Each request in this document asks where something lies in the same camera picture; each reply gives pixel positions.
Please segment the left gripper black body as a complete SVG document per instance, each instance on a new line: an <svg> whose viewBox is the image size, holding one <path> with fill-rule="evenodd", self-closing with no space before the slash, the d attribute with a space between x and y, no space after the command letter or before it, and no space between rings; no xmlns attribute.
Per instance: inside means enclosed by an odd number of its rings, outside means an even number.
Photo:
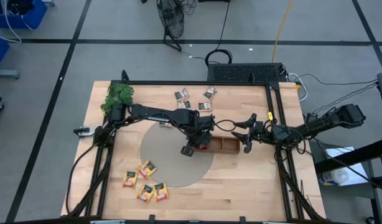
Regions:
<svg viewBox="0 0 382 224"><path fill-rule="evenodd" d="M187 128L188 143L193 144L193 149L208 149L212 140L211 132L213 130L213 126Z"/></svg>

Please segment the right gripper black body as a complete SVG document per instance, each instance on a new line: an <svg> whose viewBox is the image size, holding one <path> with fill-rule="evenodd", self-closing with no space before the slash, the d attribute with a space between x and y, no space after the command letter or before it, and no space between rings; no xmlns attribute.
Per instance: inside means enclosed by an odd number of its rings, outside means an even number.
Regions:
<svg viewBox="0 0 382 224"><path fill-rule="evenodd" d="M255 122L252 140L265 144L272 144L274 142L272 134L264 127L262 121Z"/></svg>

